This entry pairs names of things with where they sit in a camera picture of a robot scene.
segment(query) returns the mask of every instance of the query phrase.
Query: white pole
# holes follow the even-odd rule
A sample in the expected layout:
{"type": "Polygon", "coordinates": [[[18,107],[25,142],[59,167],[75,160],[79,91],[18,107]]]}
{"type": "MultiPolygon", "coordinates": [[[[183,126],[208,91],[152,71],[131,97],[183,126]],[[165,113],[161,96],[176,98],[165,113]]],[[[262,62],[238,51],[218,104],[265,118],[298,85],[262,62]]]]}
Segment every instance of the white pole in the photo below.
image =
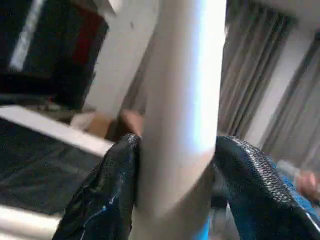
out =
{"type": "Polygon", "coordinates": [[[135,240],[207,239],[225,12],[226,0],[162,2],[146,73],[135,240]]]}

